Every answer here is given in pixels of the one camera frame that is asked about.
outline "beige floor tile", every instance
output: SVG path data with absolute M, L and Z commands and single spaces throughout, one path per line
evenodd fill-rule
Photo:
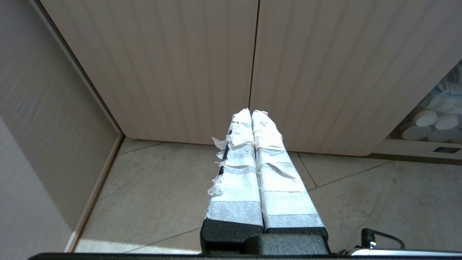
M 307 190 L 316 189 L 316 185 L 313 182 L 313 179 L 308 174 L 308 171 L 303 165 L 302 160 L 300 160 L 300 157 L 298 156 L 298 154 L 294 152 L 288 152 L 288 154 L 289 154 L 290 159 L 292 160 L 293 165 L 297 169 L 298 174 L 302 178 L 302 181 L 305 184 L 306 189 Z
M 461 251 L 462 167 L 392 162 L 310 192 L 332 251 L 360 244 L 362 228 L 407 248 Z M 397 243 L 378 239 L 379 247 Z
M 201 253 L 200 233 L 195 229 L 161 242 L 145 246 L 128 253 L 130 254 L 199 254 Z
M 319 187 L 384 163 L 387 160 L 300 153 L 300 158 Z
M 120 147 L 119 154 L 128 153 L 131 151 L 147 148 L 153 145 L 160 144 L 162 142 L 157 141 L 148 141 L 148 140 L 138 140 L 125 137 L 123 140 L 122 146 Z
M 126 252 L 202 225 L 214 146 L 164 143 L 119 155 L 77 252 Z

